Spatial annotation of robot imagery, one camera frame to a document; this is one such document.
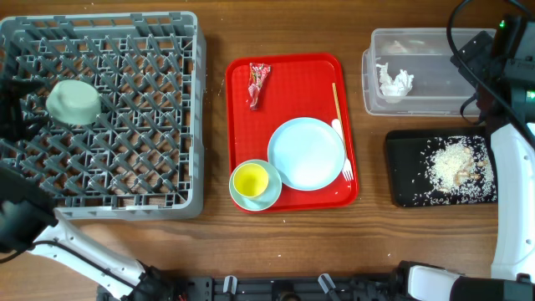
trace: white plate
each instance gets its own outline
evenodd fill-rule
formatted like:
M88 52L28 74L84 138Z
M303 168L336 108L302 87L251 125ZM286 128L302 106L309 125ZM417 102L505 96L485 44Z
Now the white plate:
M266 191L264 191L264 193L255 201L251 201L248 198L237 193L236 189L234 188L234 185L232 184L234 182L234 171L236 171L239 166L242 166L246 163L256 163L262 166L266 169L267 174L269 175L269 183L267 184ZM231 180L228 185L228 189L231 192L231 196L234 202L241 208L248 211L262 211L271 207L277 201L283 189L281 176L278 174L278 171L275 169L275 167L273 167L268 162L262 160L245 161L239 166L236 167L236 169L232 172Z
M323 121L296 118L275 130L267 147L267 158L284 184L300 191L313 191L332 183L342 171L344 144Z

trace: plastic container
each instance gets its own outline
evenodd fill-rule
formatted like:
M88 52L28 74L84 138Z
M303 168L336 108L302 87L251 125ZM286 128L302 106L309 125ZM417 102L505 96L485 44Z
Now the plastic container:
M251 111L246 102L249 63L265 63L272 71L262 87L258 110ZM273 206L261 212L288 212L347 206L359 193L358 173L353 149L353 136L345 96L344 76L339 61L330 54L292 54L233 61L227 67L227 123L229 171L240 163L268 160L268 143L273 132L283 123L298 117L322 120L328 125L337 118L333 83L339 97L345 145L354 179L339 176L317 191L298 191L283 185Z
M41 80L24 118L58 80L99 92L91 125L48 124L31 141L0 140L4 166L58 201L67 218L179 219L202 210L206 41L195 14L6 18L0 75Z
M463 47L482 30L494 36L494 29L454 28L453 39ZM362 56L362 88L364 107L371 115L460 115L461 105L475 89L450 62L453 53L446 39L445 28L376 29L371 45ZM406 96L384 96L380 92L379 69L376 64L389 64L392 79L407 70L415 76L413 88ZM465 116L478 116L472 103Z

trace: black cutting board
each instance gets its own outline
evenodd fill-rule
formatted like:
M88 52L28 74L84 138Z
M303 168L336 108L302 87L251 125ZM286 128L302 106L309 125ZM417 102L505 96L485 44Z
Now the black cutting board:
M431 204L430 199L449 199L449 205L477 204L495 202L497 190L482 198L471 196L456 196L442 191L433 191L433 186L425 178L427 168L426 157L432 151L444 148L444 143L437 141L437 137L449 140L452 136L485 137L485 128L473 126L455 129L434 130L393 130L386 135L385 150L390 179L390 191L394 204L400 207L423 207L448 205L444 203ZM470 144L475 150L481 143ZM489 161L494 171L494 184L497 187L497 173L494 158L488 140L486 140Z

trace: wooden table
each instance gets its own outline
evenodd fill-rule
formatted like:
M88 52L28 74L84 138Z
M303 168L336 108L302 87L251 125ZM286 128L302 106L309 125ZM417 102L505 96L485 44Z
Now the wooden table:
M489 277L497 205L392 205L384 138L394 129L466 125L460 118L374 117L363 106L361 56L375 28L445 27L457 0L113 1L3 0L0 17L189 10L207 41L205 209L189 221L76 221L119 253L190 276L317 276L388 272L400 260ZM459 27L495 28L500 1L476 2ZM345 208L249 216L228 193L225 69L264 54L329 52L344 69L360 194ZM94 300L96 284L50 260L22 255L0 266L1 300Z

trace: dish rack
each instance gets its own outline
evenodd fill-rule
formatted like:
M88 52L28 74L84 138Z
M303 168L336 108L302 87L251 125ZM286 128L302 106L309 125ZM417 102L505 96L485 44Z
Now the dish rack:
M31 141L0 140L0 163L49 192L67 218L201 213L206 40L195 14L6 18L0 59L2 78L44 83L20 100L24 119L47 114L60 80L99 91L92 125L50 122Z

